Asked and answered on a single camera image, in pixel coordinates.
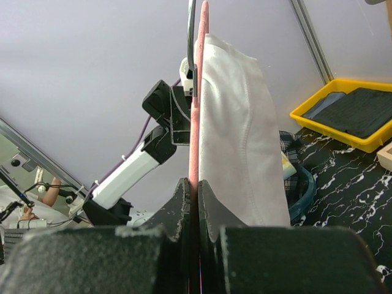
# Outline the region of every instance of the metal rod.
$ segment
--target metal rod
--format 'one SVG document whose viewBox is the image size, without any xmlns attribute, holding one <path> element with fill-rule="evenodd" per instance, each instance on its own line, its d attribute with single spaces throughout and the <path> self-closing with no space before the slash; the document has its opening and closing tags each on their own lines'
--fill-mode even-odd
<svg viewBox="0 0 392 294">
<path fill-rule="evenodd" d="M 195 13 L 196 0 L 189 0 L 188 5 L 188 33 L 187 33 L 187 59 L 189 70 L 192 71 L 194 84 L 193 97 L 197 97 L 197 66 L 194 59 L 194 39 L 195 39 Z"/>
<path fill-rule="evenodd" d="M 6 139 L 16 145 L 20 151 L 25 153 L 31 160 L 35 161 L 38 165 L 43 167 L 53 176 L 58 177 L 67 184 L 73 185 L 76 188 L 83 186 L 1 118 L 0 134 L 5 136 Z M 86 195 L 87 190 L 84 188 L 80 192 Z"/>
<path fill-rule="evenodd" d="M 329 81 L 334 79 L 334 76 L 314 31 L 305 3 L 303 0 L 290 0 L 290 2 L 298 23 L 300 24 L 302 33 L 305 36 L 306 43 L 312 53 L 318 72 L 320 73 L 324 84 L 327 84 Z"/>
</svg>

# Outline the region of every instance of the person's arm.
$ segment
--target person's arm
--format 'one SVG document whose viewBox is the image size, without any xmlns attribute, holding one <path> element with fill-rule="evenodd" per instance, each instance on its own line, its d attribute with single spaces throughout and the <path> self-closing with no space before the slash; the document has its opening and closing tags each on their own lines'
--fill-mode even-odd
<svg viewBox="0 0 392 294">
<path fill-rule="evenodd" d="M 60 180 L 57 178 L 53 178 L 53 181 L 51 182 L 52 185 L 61 185 Z M 52 207 L 53 204 L 56 202 L 57 196 L 59 195 L 59 188 L 49 188 L 48 192 L 43 196 L 41 199 L 41 202 Z"/>
<path fill-rule="evenodd" d="M 38 217 L 32 213 L 32 208 L 25 208 L 24 214 L 19 218 L 19 221 L 28 221 L 30 219 L 38 219 Z"/>
</svg>

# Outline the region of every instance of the person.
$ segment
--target person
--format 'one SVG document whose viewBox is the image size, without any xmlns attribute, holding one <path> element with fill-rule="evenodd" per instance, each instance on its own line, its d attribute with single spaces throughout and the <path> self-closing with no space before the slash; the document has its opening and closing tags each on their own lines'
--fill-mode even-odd
<svg viewBox="0 0 392 294">
<path fill-rule="evenodd" d="M 57 178 L 53 178 L 51 184 L 58 186 L 61 185 L 61 182 Z M 27 208 L 24 206 L 22 208 L 15 209 L 0 224 L 2 243 L 4 244 L 4 230 L 10 228 L 10 224 L 12 222 L 17 223 L 18 221 L 46 219 L 48 227 L 51 227 L 51 225 L 67 225 L 69 218 L 63 213 L 52 208 L 56 202 L 58 194 L 59 188 L 57 187 L 49 188 L 42 198 L 33 193 L 27 192 L 27 198 L 34 201 L 35 206 L 33 208 Z M 15 201 L 21 201 L 18 195 L 8 186 L 0 186 L 0 209 L 5 209 L 10 203 Z"/>
</svg>

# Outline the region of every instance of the hand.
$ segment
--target hand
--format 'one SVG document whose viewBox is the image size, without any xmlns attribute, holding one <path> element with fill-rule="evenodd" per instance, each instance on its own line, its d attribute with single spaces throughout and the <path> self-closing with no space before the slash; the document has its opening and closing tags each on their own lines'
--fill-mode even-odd
<svg viewBox="0 0 392 294">
<path fill-rule="evenodd" d="M 59 185 L 61 185 L 61 181 L 58 178 L 53 178 L 51 184 L 59 186 Z"/>
<path fill-rule="evenodd" d="M 20 221 L 29 221 L 30 219 L 38 219 L 38 217 L 32 213 L 32 208 L 27 208 L 24 214 L 20 217 Z"/>
</svg>

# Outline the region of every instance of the yellow tray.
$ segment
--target yellow tray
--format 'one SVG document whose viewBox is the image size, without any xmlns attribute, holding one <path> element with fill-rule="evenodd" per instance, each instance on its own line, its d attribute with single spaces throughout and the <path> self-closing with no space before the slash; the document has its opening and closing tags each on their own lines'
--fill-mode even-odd
<svg viewBox="0 0 392 294">
<path fill-rule="evenodd" d="M 295 119 L 301 127 L 307 127 L 318 133 L 336 139 L 337 141 L 348 144 L 354 148 L 360 149 L 367 153 L 375 151 L 382 146 L 388 139 L 392 137 L 392 120 L 388 121 L 375 133 L 366 139 L 358 138 L 356 136 L 333 129 L 319 122 L 303 118 L 309 109 L 311 109 L 319 100 L 325 98 L 331 92 L 345 92 L 346 94 L 358 88 L 367 88 L 381 91 L 392 92 L 392 84 L 374 83 L 371 81 L 355 81 L 336 78 L 322 87 L 317 93 L 310 97 L 307 101 L 302 103 L 290 113 L 290 117 Z"/>
</svg>

